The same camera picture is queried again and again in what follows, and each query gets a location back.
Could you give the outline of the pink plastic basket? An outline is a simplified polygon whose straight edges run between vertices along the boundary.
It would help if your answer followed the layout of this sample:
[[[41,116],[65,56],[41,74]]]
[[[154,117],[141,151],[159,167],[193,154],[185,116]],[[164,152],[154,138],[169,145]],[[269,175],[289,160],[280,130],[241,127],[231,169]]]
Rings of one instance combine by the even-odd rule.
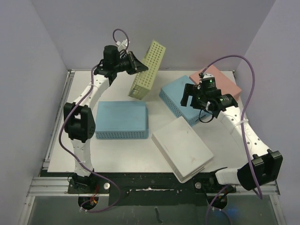
[[[189,76],[189,79],[194,84],[199,84],[199,73],[202,72],[203,69],[194,72]],[[240,98],[240,94],[242,92],[241,88],[237,86],[233,78],[233,72],[229,72],[229,77],[226,76],[226,73],[218,70],[215,66],[210,66],[204,73],[209,73],[214,75],[216,80],[216,87],[221,90],[221,96],[229,94],[232,98],[238,102]]]

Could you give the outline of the white plastic basket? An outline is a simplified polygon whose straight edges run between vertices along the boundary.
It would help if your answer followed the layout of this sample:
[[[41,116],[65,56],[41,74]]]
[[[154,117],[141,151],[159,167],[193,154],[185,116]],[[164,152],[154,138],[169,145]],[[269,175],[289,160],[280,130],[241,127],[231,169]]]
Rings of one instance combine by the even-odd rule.
[[[151,138],[180,183],[197,175],[214,158],[182,116],[155,131]]]

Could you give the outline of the green plastic basket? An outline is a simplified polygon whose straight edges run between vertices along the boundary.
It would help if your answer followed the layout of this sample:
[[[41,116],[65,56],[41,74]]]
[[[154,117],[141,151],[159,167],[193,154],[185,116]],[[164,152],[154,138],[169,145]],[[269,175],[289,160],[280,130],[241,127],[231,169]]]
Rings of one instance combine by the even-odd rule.
[[[144,56],[142,63],[148,70],[138,73],[132,83],[128,96],[142,100],[152,89],[166,48],[153,40]]]

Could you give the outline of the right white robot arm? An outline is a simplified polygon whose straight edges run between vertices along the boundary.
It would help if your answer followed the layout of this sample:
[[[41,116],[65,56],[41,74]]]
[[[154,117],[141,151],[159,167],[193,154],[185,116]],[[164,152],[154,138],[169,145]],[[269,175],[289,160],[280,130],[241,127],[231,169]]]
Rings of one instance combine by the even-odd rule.
[[[283,162],[279,151],[272,151],[254,132],[244,118],[231,94],[222,94],[215,78],[204,78],[199,84],[185,84],[181,106],[191,106],[218,119],[229,131],[239,147],[246,153],[246,164],[241,168],[223,168],[209,179],[211,190],[218,192],[225,185],[241,185],[253,190],[278,178]]]

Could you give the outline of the blue plastic basket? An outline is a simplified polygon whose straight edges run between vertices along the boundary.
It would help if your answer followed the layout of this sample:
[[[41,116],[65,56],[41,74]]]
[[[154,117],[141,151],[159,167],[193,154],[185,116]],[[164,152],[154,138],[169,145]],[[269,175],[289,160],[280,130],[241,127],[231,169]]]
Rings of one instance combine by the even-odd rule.
[[[100,101],[97,108],[97,139],[147,139],[148,108],[141,101]]]
[[[188,76],[182,76],[162,87],[159,96],[176,118],[182,116],[190,126],[193,126],[199,122],[199,117],[204,119],[209,117],[209,114],[192,108],[190,106],[190,98],[186,107],[181,106],[180,101],[183,97],[185,84],[187,83],[194,84]]]

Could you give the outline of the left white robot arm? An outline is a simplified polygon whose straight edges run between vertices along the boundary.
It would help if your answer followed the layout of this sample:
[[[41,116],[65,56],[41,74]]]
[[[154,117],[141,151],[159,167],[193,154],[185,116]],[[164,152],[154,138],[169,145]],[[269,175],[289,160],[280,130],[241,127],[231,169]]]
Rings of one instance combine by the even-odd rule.
[[[75,159],[72,181],[84,192],[93,191],[96,185],[96,174],[90,156],[90,140],[96,129],[92,110],[96,102],[111,86],[119,72],[125,71],[134,75],[148,69],[132,51],[120,51],[114,45],[107,45],[104,47],[103,59],[91,69],[91,82],[76,100],[65,103],[64,122],[60,131],[67,133],[73,150],[66,147],[63,149]]]

